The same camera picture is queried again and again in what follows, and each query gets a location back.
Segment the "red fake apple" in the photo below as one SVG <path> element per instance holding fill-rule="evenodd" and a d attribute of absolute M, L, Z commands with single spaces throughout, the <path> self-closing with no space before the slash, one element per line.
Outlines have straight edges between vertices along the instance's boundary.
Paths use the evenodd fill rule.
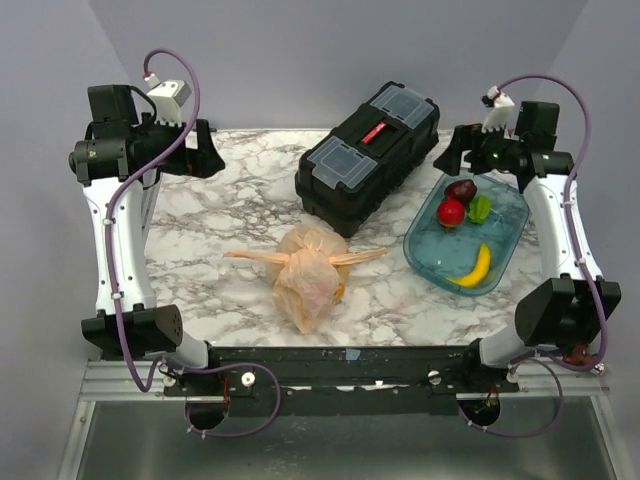
<path fill-rule="evenodd" d="M 456 199 L 443 200 L 436 211 L 436 219 L 446 229 L 453 229 L 462 224 L 466 217 L 466 208 Z"/>

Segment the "peach plastic bag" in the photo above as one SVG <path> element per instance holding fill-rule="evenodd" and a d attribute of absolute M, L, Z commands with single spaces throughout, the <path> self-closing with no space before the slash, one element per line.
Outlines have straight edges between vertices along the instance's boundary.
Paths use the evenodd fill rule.
<path fill-rule="evenodd" d="M 265 264 L 276 309 L 308 334 L 343 298 L 351 268 L 387 252 L 386 247 L 353 252 L 338 233 L 304 223 L 288 231 L 273 252 L 228 251 L 224 256 Z"/>

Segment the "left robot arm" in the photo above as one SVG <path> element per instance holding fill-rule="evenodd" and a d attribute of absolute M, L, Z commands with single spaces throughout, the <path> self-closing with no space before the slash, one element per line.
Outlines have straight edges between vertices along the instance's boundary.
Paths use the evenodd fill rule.
<path fill-rule="evenodd" d="M 182 80 L 153 80 L 138 113 L 136 88 L 92 86 L 92 114 L 69 164 L 90 210 L 99 272 L 96 314 L 81 323 L 83 337 L 108 359 L 121 359 L 126 344 L 134 359 L 166 358 L 189 368 L 187 382 L 201 395 L 222 380 L 209 348 L 184 330 L 177 306 L 160 306 L 146 267 L 145 245 L 163 175 L 210 178 L 225 163 L 207 121 L 187 126 L 181 108 L 191 95 Z M 186 134 L 196 133 L 189 147 Z"/>

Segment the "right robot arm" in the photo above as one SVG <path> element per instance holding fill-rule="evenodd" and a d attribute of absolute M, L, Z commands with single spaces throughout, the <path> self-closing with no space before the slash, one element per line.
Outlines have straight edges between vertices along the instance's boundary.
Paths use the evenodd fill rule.
<path fill-rule="evenodd" d="M 558 105 L 516 105 L 501 91 L 482 101 L 488 109 L 484 121 L 456 126 L 434 165 L 450 176 L 459 175 L 463 162 L 473 174 L 497 170 L 515 176 L 536 228 L 542 282 L 518 302 L 510 324 L 480 339 L 479 357 L 461 365 L 461 382 L 474 392 L 494 383 L 495 368 L 536 353 L 565 359 L 578 347 L 603 341 L 607 319 L 621 300 L 619 284 L 604 278 L 589 248 L 577 163 L 555 148 Z"/>

